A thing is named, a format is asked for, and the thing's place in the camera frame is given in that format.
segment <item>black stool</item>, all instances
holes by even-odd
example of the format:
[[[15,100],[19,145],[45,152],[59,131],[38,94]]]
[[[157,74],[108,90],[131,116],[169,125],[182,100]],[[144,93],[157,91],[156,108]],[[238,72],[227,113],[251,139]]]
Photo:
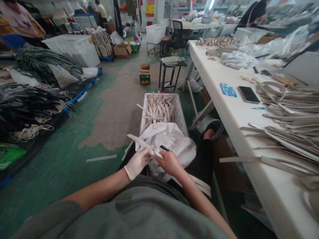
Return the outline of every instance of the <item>black stool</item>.
[[[159,62],[160,62],[160,66],[159,66],[159,75],[160,76],[161,76],[161,72],[162,72],[162,65],[164,67],[162,85],[160,85],[160,76],[159,76],[159,87],[162,88],[162,92],[164,91],[164,89],[171,88],[171,87],[174,87],[174,91],[175,91],[180,69],[182,66],[187,66],[185,58],[180,57],[180,56],[169,56],[169,57],[165,57],[165,58],[160,59]],[[175,67],[177,67],[177,66],[179,66],[179,69],[178,69],[175,85],[172,86]],[[170,78],[170,81],[165,81],[166,68],[171,68],[171,67],[173,68],[173,71],[172,71],[172,76]],[[164,84],[167,82],[169,82],[170,86],[164,86]]]

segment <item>chair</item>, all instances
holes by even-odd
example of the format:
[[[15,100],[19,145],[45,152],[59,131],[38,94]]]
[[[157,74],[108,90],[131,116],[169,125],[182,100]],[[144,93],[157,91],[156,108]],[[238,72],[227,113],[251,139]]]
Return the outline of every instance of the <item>chair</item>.
[[[187,42],[195,40],[195,36],[187,34],[183,31],[183,23],[181,21],[172,20],[173,22],[173,35],[171,37],[170,46],[174,49],[186,48],[188,49]]]
[[[160,85],[160,76],[159,76],[159,87],[162,88],[162,92],[164,91],[164,89],[171,88],[171,87],[174,87],[174,90],[175,90],[176,89],[177,80],[178,80],[178,77],[179,77],[180,69],[181,69],[182,66],[187,66],[185,58],[180,57],[180,56],[169,56],[169,57],[165,57],[165,58],[160,59],[159,62],[160,62],[160,66],[159,66],[159,75],[160,76],[161,76],[161,72],[162,72],[162,66],[164,67],[162,85]],[[179,66],[179,69],[178,69],[175,85],[172,86],[174,72],[175,72],[175,67],[177,67],[177,66]],[[169,68],[173,67],[172,76],[170,78],[170,81],[165,81],[165,75],[166,75],[166,68],[167,67],[169,67]],[[170,86],[164,86],[165,83],[167,83],[167,82],[169,82]]]

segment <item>stool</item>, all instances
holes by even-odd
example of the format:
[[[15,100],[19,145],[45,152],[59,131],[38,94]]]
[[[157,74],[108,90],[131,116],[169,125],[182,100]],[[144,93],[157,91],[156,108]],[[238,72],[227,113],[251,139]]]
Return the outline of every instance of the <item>stool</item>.
[[[160,40],[160,57],[166,57],[168,55],[170,44],[170,37],[163,37]]]
[[[164,67],[162,85],[160,85],[160,76],[159,76],[159,87],[162,88],[162,92],[164,91],[164,89],[171,88],[171,87],[174,87],[174,91],[175,91],[180,69],[182,66],[187,66],[185,58],[180,57],[180,56],[169,56],[169,57],[165,57],[165,58],[160,59],[159,62],[160,62],[160,66],[159,66],[159,75],[160,76],[161,76],[161,72],[162,72],[162,65]],[[179,69],[178,69],[175,85],[172,86],[175,67],[177,67],[177,66],[179,66]],[[170,78],[170,81],[165,81],[166,68],[171,68],[171,67],[173,68],[173,71],[172,71],[172,76]],[[170,86],[164,86],[164,84],[167,82],[169,82]]]

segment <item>plastic storage bin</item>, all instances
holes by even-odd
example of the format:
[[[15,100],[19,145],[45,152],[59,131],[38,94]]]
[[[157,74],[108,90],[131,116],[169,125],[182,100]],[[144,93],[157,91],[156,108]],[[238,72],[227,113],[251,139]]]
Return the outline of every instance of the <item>plastic storage bin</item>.
[[[144,103],[143,103],[143,108],[148,109],[148,102],[147,102],[147,96],[151,95],[152,93],[146,93],[144,95]],[[179,99],[179,95],[178,94],[164,94],[164,98],[165,99],[169,99],[171,97],[175,96],[175,108],[174,108],[174,114],[175,114],[175,119],[177,119],[177,122],[175,122],[177,124],[177,126],[179,127],[179,129],[183,132],[184,136],[188,137],[188,131],[187,131],[187,126],[186,126],[186,122],[185,122],[185,118],[184,118],[184,113],[183,113],[183,109],[182,109],[182,105],[180,103],[180,99]],[[141,127],[140,127],[140,135],[142,134],[142,129],[144,129],[145,125],[147,123],[147,119],[142,118],[141,121]]]
[[[256,43],[259,41],[260,38],[262,38],[269,32],[270,31],[259,28],[237,28],[237,31],[234,34],[234,38],[244,39],[245,37],[248,37],[249,40]]]
[[[91,36],[61,35],[42,42],[51,50],[64,55],[72,63],[82,67],[96,67],[100,64]]]
[[[154,24],[146,27],[146,42],[158,44],[165,37],[166,25]]]

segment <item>smartphone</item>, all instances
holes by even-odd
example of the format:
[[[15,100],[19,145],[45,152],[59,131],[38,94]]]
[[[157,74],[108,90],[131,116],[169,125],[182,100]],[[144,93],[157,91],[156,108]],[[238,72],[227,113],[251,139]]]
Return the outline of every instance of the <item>smartphone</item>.
[[[244,100],[246,102],[255,103],[255,104],[260,103],[260,100],[257,98],[252,88],[246,87],[246,86],[239,86],[239,91],[243,95]]]

